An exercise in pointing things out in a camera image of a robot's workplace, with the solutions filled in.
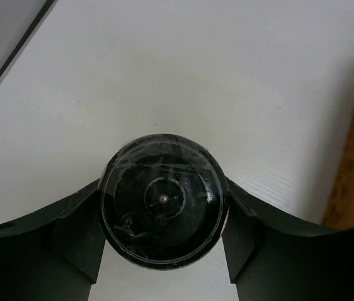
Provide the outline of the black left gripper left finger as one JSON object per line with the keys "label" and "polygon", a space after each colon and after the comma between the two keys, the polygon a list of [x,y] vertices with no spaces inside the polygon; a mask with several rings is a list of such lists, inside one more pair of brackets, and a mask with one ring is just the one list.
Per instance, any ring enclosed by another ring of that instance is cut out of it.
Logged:
{"label": "black left gripper left finger", "polygon": [[0,300],[88,300],[105,245],[97,186],[0,224]]}

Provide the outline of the black top salt grinder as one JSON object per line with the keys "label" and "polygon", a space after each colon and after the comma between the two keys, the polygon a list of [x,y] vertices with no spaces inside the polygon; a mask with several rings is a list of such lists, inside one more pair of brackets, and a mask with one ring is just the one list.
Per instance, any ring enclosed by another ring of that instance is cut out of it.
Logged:
{"label": "black top salt grinder", "polygon": [[175,270],[206,256],[229,214],[229,186],[200,144],[151,134],[125,144],[98,183],[99,220],[114,250],[151,270]]}

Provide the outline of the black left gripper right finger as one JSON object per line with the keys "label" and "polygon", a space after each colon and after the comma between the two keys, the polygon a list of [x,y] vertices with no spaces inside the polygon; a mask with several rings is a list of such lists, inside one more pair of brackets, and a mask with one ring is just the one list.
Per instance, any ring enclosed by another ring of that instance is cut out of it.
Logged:
{"label": "black left gripper right finger", "polygon": [[354,228],[288,214],[229,183],[222,240],[240,300],[354,300]]}

